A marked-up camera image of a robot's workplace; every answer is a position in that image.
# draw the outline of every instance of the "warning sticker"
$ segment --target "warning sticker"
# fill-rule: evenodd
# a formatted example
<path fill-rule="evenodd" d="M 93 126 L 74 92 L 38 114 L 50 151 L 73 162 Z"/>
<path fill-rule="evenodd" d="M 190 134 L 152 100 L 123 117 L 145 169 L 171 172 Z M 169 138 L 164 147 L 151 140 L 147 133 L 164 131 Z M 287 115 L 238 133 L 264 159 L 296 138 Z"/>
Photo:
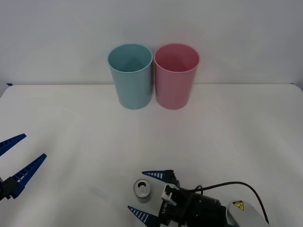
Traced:
<path fill-rule="evenodd" d="M 236 207 L 240 208 L 241 210 L 244 210 L 244 203 L 243 203 L 243 201 L 236 201 L 236 202 L 233 202 L 233 204 Z"/>

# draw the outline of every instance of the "white table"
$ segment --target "white table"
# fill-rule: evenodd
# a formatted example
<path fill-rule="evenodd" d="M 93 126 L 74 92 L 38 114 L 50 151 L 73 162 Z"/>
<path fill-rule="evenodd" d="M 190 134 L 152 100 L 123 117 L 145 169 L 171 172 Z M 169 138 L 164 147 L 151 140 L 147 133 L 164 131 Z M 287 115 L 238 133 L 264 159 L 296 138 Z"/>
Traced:
<path fill-rule="evenodd" d="M 271 226 L 303 221 L 303 93 L 294 85 L 195 85 L 188 105 L 123 108 L 112 85 L 12 86 L 0 99 L 0 141 L 27 138 L 0 158 L 3 179 L 48 155 L 16 200 L 0 202 L 1 227 L 143 227 L 127 205 L 157 215 L 133 195 L 141 171 L 174 169 L 193 189 L 226 181 L 254 187 Z M 206 191 L 223 205 L 249 188 Z"/>

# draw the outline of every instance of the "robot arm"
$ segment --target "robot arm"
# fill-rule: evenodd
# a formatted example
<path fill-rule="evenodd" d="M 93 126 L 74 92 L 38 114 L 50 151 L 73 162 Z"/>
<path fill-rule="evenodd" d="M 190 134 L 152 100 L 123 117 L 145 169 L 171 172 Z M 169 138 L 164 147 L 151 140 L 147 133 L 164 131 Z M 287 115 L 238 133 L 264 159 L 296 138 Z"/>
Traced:
<path fill-rule="evenodd" d="M 199 185 L 194 190 L 187 190 L 180 187 L 173 170 L 146 171 L 142 173 L 166 183 L 161 196 L 163 202 L 158 216 L 128 207 L 147 227 L 159 227 L 160 224 L 168 226 L 171 220 L 177 222 L 179 227 L 182 225 L 187 225 L 188 227 L 269 226 L 266 220 L 248 202 L 235 201 L 225 207 L 221 205 L 220 201 L 203 195 L 204 190 L 237 182 L 224 183 L 207 188 L 202 188 Z M 263 211 L 265 211 L 262 202 L 260 204 Z"/>
<path fill-rule="evenodd" d="M 15 136 L 9 140 L 0 143 L 0 156 L 6 153 L 9 149 L 19 143 L 26 137 L 25 134 Z M 9 177 L 5 181 L 0 178 L 0 201 L 4 198 L 17 198 L 28 181 L 32 178 L 38 168 L 46 159 L 46 154 L 42 154 L 35 161 L 27 165 L 25 168 L 17 172 L 15 175 Z"/>

